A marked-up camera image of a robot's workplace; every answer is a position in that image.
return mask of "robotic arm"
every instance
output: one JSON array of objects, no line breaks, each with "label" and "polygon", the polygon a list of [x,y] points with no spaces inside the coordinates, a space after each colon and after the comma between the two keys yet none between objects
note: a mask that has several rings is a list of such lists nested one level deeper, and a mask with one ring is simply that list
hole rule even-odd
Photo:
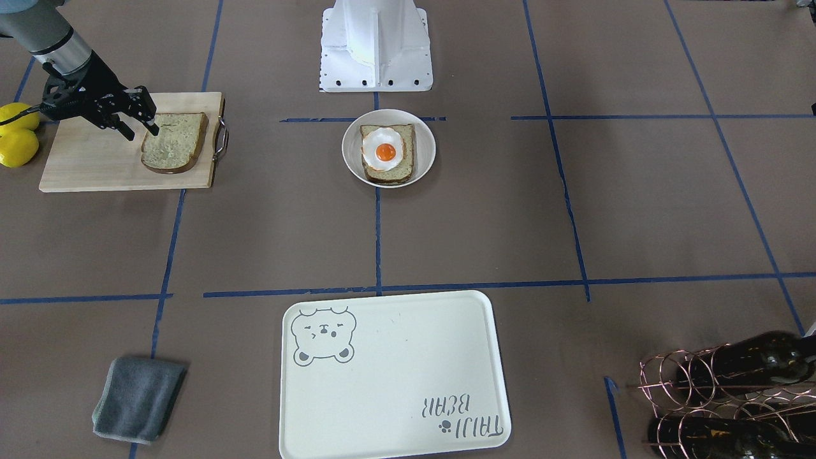
[{"label": "robotic arm", "polygon": [[[144,86],[128,89],[57,12],[65,0],[0,0],[0,36],[13,37],[48,72],[42,103],[18,115],[42,112],[61,120],[81,116],[99,129],[134,132],[118,113],[135,118],[154,136],[156,105]],[[11,120],[0,120],[0,124]]]}]

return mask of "black cable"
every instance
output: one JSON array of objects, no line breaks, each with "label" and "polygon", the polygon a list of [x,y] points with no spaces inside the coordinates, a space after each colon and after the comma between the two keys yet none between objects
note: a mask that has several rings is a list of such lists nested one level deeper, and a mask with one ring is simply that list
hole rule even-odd
[{"label": "black cable", "polygon": [[14,121],[17,121],[18,119],[23,118],[25,115],[35,114],[38,111],[40,111],[40,106],[39,105],[35,105],[34,107],[28,107],[27,109],[19,112],[18,114],[16,114],[13,117],[7,119],[6,121],[0,121],[0,126],[3,126],[3,125],[8,124],[8,123],[13,123]]}]

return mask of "dark glass bottle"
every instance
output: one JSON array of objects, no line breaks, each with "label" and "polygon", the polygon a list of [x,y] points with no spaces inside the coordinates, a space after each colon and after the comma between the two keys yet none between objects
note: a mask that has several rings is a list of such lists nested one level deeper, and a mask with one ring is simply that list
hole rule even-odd
[{"label": "dark glass bottle", "polygon": [[812,404],[747,403],[737,413],[743,418],[760,416],[758,421],[768,422],[785,431],[790,429],[799,441],[816,444],[816,406]]},{"label": "dark glass bottle", "polygon": [[658,456],[685,459],[813,459],[816,445],[792,442],[783,431],[759,421],[669,416],[654,419],[649,442]]},{"label": "dark glass bottle", "polygon": [[[790,332],[767,332],[684,363],[683,368],[677,369],[675,387],[684,397],[689,396],[685,369],[695,388],[690,402],[699,405],[728,394],[748,394],[765,387],[806,381],[816,370],[814,360],[816,336],[801,338]],[[718,385],[737,387],[725,391],[712,389],[712,373]]]}]

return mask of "fried egg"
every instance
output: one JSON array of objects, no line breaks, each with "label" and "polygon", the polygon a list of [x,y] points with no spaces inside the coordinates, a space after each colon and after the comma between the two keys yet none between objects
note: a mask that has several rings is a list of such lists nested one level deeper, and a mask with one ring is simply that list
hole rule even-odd
[{"label": "fried egg", "polygon": [[375,171],[390,171],[402,155],[402,137],[391,127],[381,127],[362,139],[363,161]]}]

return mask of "bear drawing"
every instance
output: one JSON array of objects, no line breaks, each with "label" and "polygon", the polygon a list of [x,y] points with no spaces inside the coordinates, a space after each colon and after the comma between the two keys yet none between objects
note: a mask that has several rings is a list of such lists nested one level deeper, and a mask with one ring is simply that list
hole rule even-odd
[{"label": "bear drawing", "polygon": [[295,363],[305,367],[314,359],[329,357],[348,362],[354,357],[352,332],[356,327],[357,319],[348,308],[300,310],[291,326],[297,345]]}]

